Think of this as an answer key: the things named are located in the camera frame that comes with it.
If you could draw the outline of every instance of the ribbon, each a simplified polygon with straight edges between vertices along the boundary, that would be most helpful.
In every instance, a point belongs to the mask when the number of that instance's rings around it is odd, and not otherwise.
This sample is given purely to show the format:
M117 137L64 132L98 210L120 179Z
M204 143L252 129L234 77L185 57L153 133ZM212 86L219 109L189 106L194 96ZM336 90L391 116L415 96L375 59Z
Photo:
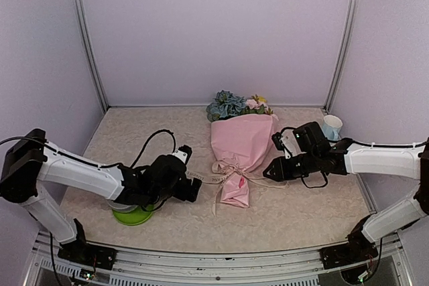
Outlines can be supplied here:
M212 172L220 175L201 175L200 173L186 171L186 176L195 177L196 179L201 180L204 184L220 184L218 190L216 191L216 195L214 196L214 200L212 204L212 213L214 216L216 216L217 196L219 192L222 191L222 188L226 184L228 179L234 173L241 175L241 177L245 177L247 180L249 180L250 182L253 182L254 184L257 184L259 186L263 186L266 188L284 189L289 186L288 182L285 182L284 184L278 184L275 182L266 182L265 177L261 177L261 176L246 172L245 170L241 169L237 164L230 163L225 160L214 162L212 165Z

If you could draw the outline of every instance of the green lid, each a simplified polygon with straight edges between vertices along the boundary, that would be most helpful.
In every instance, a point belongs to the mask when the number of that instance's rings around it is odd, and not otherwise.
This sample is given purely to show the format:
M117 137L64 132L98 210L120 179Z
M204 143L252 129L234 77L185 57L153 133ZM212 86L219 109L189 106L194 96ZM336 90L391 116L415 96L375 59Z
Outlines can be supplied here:
M146 209L153 210L154 205L150 204ZM143 224L146 222L153 214L152 211L144 211L141 207L136 207L131 212L123 213L112 210L114 217L120 223L125 224L127 226L137 226L138 224Z

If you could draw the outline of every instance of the wall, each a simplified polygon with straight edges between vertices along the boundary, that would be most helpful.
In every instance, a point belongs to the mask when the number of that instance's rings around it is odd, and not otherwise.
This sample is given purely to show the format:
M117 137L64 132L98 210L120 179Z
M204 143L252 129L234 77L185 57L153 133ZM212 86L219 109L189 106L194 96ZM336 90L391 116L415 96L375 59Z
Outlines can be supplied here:
M409 143L429 136L429 0L359 0L345 70L332 113L343 135L368 142ZM366 175L384 208L417 182ZM400 233L417 285L427 285L429 220Z
M72 0L0 0L0 8L0 140L40 127L82 153L102 112ZM61 198L62 189L50 189ZM0 199L0 284L19 284L37 232L27 212Z
M349 0L83 0L111 105L322 106Z

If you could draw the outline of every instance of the light blue cup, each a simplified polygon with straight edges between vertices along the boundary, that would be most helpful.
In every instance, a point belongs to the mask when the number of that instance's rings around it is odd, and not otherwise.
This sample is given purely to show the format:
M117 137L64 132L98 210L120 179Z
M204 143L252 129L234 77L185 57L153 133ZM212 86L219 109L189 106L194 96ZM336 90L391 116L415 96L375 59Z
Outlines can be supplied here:
M340 138L340 130L343 127L343 122L333 115L326 115L323 118L322 132L328 140L338 141Z

